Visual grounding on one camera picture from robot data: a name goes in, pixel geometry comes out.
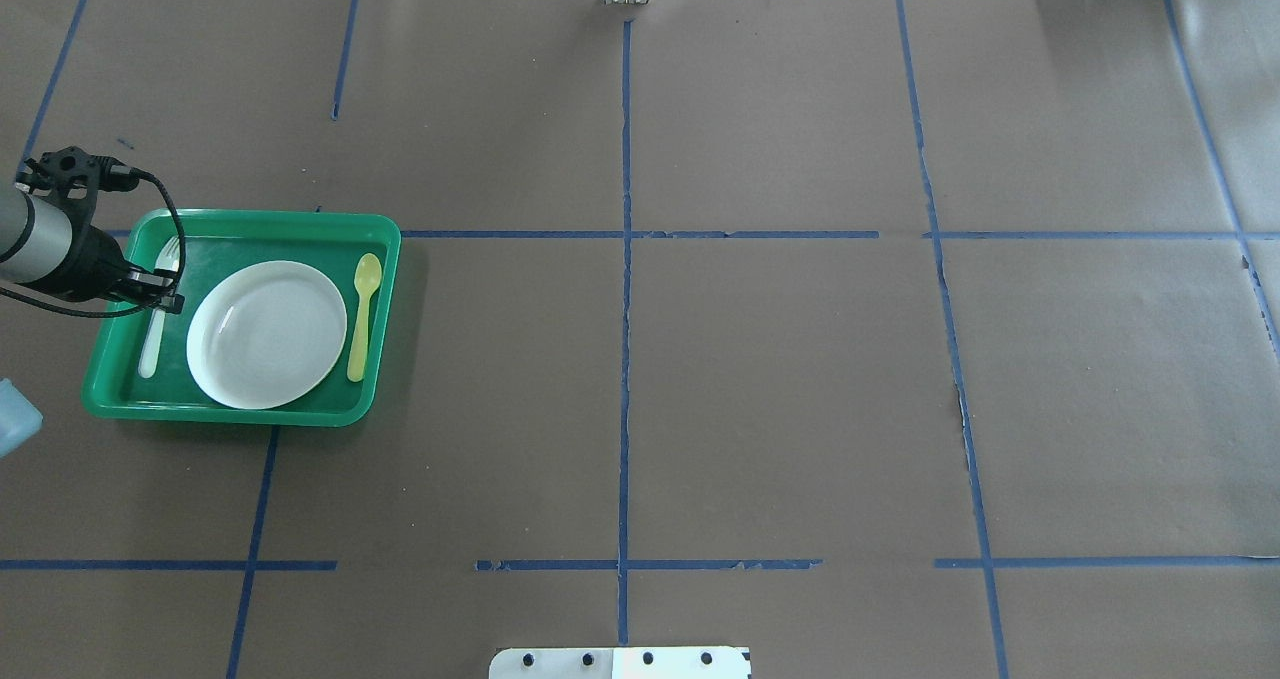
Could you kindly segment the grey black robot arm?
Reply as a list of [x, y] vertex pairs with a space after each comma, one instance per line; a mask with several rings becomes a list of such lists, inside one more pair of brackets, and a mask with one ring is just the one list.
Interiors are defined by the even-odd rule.
[[93, 214], [100, 192], [138, 184], [132, 167], [76, 146], [27, 159], [3, 196], [3, 279], [72, 304], [115, 299], [142, 270]]

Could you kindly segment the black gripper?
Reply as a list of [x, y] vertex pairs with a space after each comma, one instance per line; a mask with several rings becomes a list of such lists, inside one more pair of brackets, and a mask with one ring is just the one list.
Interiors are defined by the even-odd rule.
[[73, 190], [131, 192], [140, 184], [136, 169], [124, 161], [86, 152], [77, 146], [27, 158], [15, 174], [15, 184], [36, 192], [69, 197]]

